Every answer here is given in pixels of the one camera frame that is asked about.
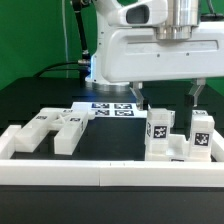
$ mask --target white block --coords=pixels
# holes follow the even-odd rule
[[[74,112],[54,138],[55,154],[72,155],[88,123],[88,112]]]
[[[217,131],[213,134],[211,151],[217,162],[224,162],[224,138]]]
[[[0,160],[1,185],[99,186],[98,161]]]
[[[150,124],[166,124],[171,126],[173,123],[173,112],[167,109],[150,109],[147,114],[147,120]]]
[[[40,112],[15,136],[17,152],[33,152],[48,134],[48,124],[57,118],[57,113]]]
[[[10,159],[15,152],[14,137],[21,129],[20,125],[10,125],[0,137],[0,159]]]
[[[213,132],[215,122],[212,116],[193,116],[191,122],[191,131]]]

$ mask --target white plastic piece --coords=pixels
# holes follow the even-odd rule
[[[48,124],[57,118],[57,113],[40,112],[15,136],[17,152],[33,152],[49,132]]]
[[[172,115],[166,109],[150,109],[148,111],[145,134],[146,153],[166,153],[171,124]]]
[[[0,160],[0,185],[224,187],[223,163]]]
[[[98,161],[0,160],[0,185],[99,186]]]
[[[222,163],[104,162],[100,186],[224,187],[223,175]]]
[[[88,123],[88,112],[74,112],[54,138],[55,154],[72,155]]]
[[[0,159],[10,159],[15,152],[14,137],[19,130],[20,125],[10,125],[0,137]]]
[[[206,115],[192,116],[189,156],[210,158],[215,122]]]
[[[213,133],[212,156],[217,162],[224,162],[224,138],[217,131]]]
[[[88,119],[95,114],[63,108],[44,108],[15,136],[17,152],[33,152],[49,131],[59,131],[55,137],[55,153],[71,155],[78,144]]]
[[[145,134],[145,160],[171,162],[211,162],[214,119],[206,111],[193,111],[191,136],[170,134],[173,112],[166,109],[148,111]]]

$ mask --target white rectangular block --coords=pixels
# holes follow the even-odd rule
[[[10,125],[0,137],[0,159],[10,159],[15,152],[14,137],[19,130],[20,125]]]
[[[72,155],[88,123],[88,112],[74,112],[54,138],[55,154]]]
[[[57,113],[40,112],[15,136],[17,152],[33,152],[48,134],[48,124],[57,118]]]

